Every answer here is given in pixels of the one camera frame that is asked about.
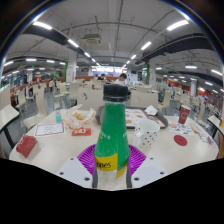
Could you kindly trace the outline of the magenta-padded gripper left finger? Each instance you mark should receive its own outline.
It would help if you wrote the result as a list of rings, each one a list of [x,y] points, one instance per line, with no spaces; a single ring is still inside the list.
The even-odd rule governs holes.
[[[57,172],[57,176],[84,188],[96,188],[98,185],[97,166],[93,144],[77,157],[69,157]]]

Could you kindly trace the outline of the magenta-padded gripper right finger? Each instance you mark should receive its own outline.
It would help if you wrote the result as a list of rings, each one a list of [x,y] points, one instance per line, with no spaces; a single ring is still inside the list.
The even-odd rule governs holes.
[[[147,157],[133,145],[129,146],[126,184],[128,188],[140,188],[167,175],[154,157]]]

